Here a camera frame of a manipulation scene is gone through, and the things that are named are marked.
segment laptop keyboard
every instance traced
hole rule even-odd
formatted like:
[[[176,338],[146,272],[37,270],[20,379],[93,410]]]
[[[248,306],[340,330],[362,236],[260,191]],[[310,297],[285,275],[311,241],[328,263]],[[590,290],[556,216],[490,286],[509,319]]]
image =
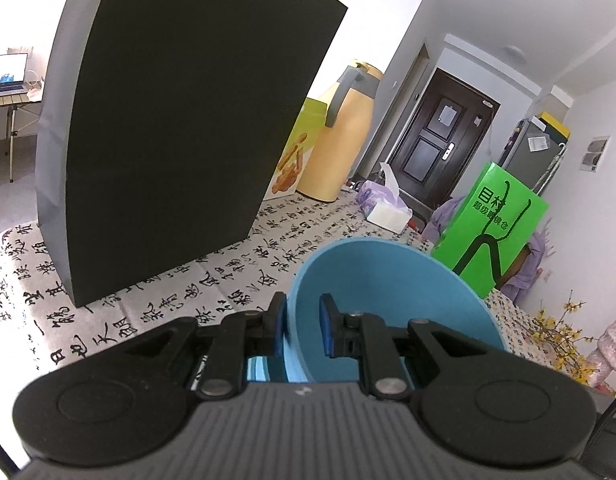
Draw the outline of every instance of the laptop keyboard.
[[[23,85],[0,86],[0,92],[11,92],[15,90],[23,90]]]

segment blue bowl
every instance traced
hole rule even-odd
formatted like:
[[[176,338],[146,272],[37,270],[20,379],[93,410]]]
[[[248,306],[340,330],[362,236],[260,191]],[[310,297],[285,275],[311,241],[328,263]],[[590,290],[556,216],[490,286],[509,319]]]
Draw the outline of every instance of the blue bowl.
[[[388,326],[405,327],[410,319],[427,318],[507,350],[483,301],[443,264],[398,242],[348,238],[315,252],[294,279],[284,339],[290,382],[358,380],[354,359],[330,359],[324,353],[319,298],[326,292],[340,312],[377,314]],[[271,380],[269,375],[248,376]]]

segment gray refrigerator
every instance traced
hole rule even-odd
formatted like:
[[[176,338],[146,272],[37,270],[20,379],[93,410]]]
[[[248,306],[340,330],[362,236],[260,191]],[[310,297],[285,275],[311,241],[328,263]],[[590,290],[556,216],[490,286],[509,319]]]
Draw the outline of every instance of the gray refrigerator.
[[[508,139],[497,164],[541,194],[559,167],[567,140],[541,119],[523,119]]]

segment door handle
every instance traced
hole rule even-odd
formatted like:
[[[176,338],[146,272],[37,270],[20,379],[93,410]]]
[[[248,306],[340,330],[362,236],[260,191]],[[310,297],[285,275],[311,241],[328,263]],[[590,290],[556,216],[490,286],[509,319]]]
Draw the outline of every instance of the door handle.
[[[453,148],[454,148],[454,143],[453,142],[448,144],[448,149],[446,150],[444,155],[441,157],[441,160],[446,160],[450,156],[450,152],[453,151]]]

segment purple jacket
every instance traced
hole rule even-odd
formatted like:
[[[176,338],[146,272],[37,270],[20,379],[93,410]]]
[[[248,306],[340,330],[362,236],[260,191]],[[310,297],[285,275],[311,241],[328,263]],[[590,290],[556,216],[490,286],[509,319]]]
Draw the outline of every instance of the purple jacket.
[[[430,221],[421,235],[432,243],[436,243],[441,233],[450,223],[454,213],[464,201],[464,198],[466,197],[451,198],[448,202],[439,206],[432,213]],[[544,235],[535,231],[530,240],[528,240],[528,248],[530,249],[530,256],[526,258],[521,270],[501,287],[501,292],[515,303],[521,301],[528,294],[531,285],[533,285],[536,279],[537,269],[546,252]]]

